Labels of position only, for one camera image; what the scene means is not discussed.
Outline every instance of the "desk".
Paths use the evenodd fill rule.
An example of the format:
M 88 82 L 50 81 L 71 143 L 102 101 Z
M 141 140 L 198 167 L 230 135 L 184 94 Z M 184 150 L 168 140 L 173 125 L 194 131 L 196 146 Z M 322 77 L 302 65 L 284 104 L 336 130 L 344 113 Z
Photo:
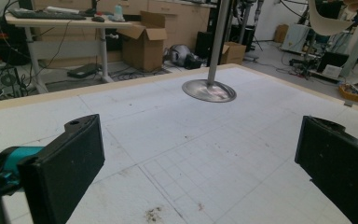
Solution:
M 126 28 L 130 27 L 129 22 L 113 22 L 105 20 L 105 22 L 95 22 L 87 18 L 85 21 L 68 21 L 68 20 L 28 20 L 17 19 L 10 13 L 6 14 L 8 24 L 13 24 L 17 27 L 23 27 L 27 36 L 28 49 L 30 51 L 31 62 L 34 69 L 36 81 L 34 82 L 39 93 L 46 93 L 48 89 L 43 82 L 40 74 L 39 59 L 55 58 L 69 58 L 69 57 L 85 57 L 101 55 L 103 74 L 102 79 L 105 82 L 112 82 L 107 71 L 107 56 L 106 56 L 106 39 L 105 29 L 107 28 Z M 31 34 L 31 27 L 79 27 L 79 28 L 96 28 L 100 32 L 99 41 L 76 41 L 76 42 L 41 42 L 34 41 Z
M 207 73 L 2 101 L 0 150 L 45 146 L 67 121 L 101 115 L 106 161 L 68 223 L 349 224 L 294 157 L 304 115 L 358 138 L 358 107 L 232 64 L 218 66 L 216 81 L 234 101 L 182 91 Z M 23 193 L 4 200 L 13 224 L 32 223 Z

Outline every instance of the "power strip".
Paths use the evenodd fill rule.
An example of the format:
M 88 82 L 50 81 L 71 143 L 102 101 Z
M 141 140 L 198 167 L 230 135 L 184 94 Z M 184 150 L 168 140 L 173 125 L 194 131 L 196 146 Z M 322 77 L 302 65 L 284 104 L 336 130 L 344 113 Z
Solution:
M 46 11 L 79 14 L 79 10 L 63 8 L 63 7 L 46 7 Z

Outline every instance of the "desk leg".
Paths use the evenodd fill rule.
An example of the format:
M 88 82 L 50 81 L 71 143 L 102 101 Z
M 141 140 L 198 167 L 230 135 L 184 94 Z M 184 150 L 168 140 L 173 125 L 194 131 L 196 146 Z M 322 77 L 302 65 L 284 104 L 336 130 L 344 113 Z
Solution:
M 36 78 L 36 80 L 34 79 L 32 80 L 33 84 L 36 86 L 36 89 L 39 93 L 47 93 L 48 88 L 46 87 L 45 83 L 42 80 L 42 77 L 39 74 L 41 70 L 39 68 L 39 63 L 37 61 L 37 58 L 34 56 L 34 40 L 32 38 L 31 28 L 24 27 L 24 29 L 25 29 L 25 35 L 27 36 L 27 45 L 28 45 L 28 50 L 30 52 L 32 67 L 34 69 L 34 77 Z
M 102 65 L 103 65 L 103 75 L 102 79 L 105 82 L 113 82 L 113 79 L 109 76 L 109 73 L 107 72 L 107 50 L 106 50 L 106 33 L 105 29 L 100 29 L 100 52 L 101 52 L 101 58 L 102 58 Z

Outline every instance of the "keyboard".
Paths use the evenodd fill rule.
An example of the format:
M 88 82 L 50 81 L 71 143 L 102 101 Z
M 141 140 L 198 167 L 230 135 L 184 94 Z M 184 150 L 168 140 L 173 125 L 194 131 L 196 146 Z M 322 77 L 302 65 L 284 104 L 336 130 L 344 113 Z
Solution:
M 69 13 L 55 13 L 44 11 L 28 11 L 18 9 L 8 9 L 15 18 L 18 19 L 42 19 L 42 20 L 68 20 L 68 21 L 83 21 L 86 17 Z

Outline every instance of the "box flap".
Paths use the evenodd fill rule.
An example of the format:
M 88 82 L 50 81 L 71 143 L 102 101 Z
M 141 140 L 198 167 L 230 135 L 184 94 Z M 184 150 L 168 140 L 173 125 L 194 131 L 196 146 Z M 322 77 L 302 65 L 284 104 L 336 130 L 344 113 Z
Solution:
M 165 17 L 161 14 L 141 11 L 141 20 L 143 23 L 165 28 Z
M 146 29 L 147 37 L 149 40 L 164 40 L 167 39 L 167 32 L 165 29 Z
M 229 45 L 223 45 L 222 53 L 225 54 L 229 48 Z
M 117 32 L 133 39 L 138 39 L 144 31 L 145 27 L 140 22 L 132 21 L 131 23 L 133 24 L 132 27 L 128 29 L 117 29 Z

